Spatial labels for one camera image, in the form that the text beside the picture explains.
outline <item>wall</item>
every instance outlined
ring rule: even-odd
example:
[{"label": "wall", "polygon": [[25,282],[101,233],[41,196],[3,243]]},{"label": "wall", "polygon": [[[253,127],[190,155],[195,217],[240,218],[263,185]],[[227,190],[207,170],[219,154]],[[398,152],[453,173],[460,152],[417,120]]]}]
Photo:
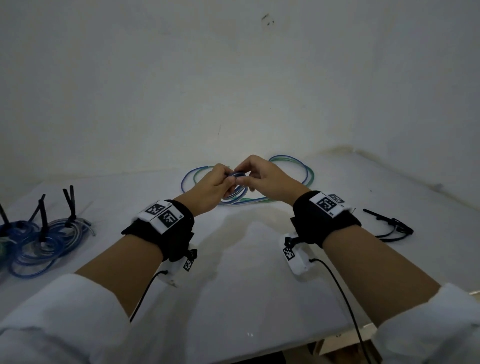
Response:
[{"label": "wall", "polygon": [[348,144],[380,3],[5,1],[0,198],[45,178]]},{"label": "wall", "polygon": [[390,1],[353,144],[480,207],[480,2]]}]

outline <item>person's right hand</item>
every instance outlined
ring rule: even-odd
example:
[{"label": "person's right hand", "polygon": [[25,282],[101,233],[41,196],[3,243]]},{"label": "person's right hand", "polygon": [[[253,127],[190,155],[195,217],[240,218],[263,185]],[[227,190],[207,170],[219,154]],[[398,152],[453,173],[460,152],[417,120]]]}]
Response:
[{"label": "person's right hand", "polygon": [[286,202],[293,206],[297,198],[310,189],[294,180],[274,163],[259,156],[251,155],[236,168],[235,172],[250,172],[248,177],[237,177],[236,184],[257,190],[272,200]]}]

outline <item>person's left forearm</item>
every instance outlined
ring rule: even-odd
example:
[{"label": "person's left forearm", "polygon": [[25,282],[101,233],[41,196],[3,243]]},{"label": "person's left forearm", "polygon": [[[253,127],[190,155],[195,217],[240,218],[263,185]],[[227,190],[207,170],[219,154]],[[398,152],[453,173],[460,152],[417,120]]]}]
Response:
[{"label": "person's left forearm", "polygon": [[130,316],[162,260],[158,246],[125,235],[75,273],[114,293]]}]

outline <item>white shirt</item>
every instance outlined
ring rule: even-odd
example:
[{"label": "white shirt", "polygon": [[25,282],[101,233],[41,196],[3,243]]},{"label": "white shirt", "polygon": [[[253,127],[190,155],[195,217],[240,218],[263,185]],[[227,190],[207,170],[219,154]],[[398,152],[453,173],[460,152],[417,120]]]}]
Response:
[{"label": "white shirt", "polygon": [[[117,363],[129,330],[113,293],[68,274],[0,323],[0,363]],[[380,325],[372,341],[384,363],[478,363],[480,304],[446,284],[427,303]]]}]

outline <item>table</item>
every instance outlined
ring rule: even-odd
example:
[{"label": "table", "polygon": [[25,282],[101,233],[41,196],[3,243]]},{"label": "table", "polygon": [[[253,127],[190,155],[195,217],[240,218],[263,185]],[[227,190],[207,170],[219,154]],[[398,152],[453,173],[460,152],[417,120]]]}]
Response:
[{"label": "table", "polygon": [[[434,279],[467,291],[480,288],[478,211],[356,154],[318,155],[304,162],[315,172],[312,188],[336,193],[355,206],[354,214],[369,231],[381,234],[390,227],[362,208],[411,226],[415,233],[392,246]],[[297,166],[281,167],[302,177]],[[7,211],[11,220],[30,216],[42,193],[47,194],[49,220],[67,217],[61,189],[73,184],[77,215],[93,223],[96,236],[38,278],[20,280],[1,272],[0,318],[111,246],[143,207],[177,196],[186,172],[45,182],[19,199]],[[290,206],[274,202],[219,206],[197,217],[191,244],[198,259],[190,272],[177,274],[177,288],[160,280],[152,284],[119,362],[132,357],[143,363],[233,362],[350,329],[347,307],[323,266],[302,278],[291,273],[278,247],[281,236],[293,231],[291,216]],[[328,262],[320,248],[312,250]],[[367,324],[368,317],[346,294],[359,323]]]}]

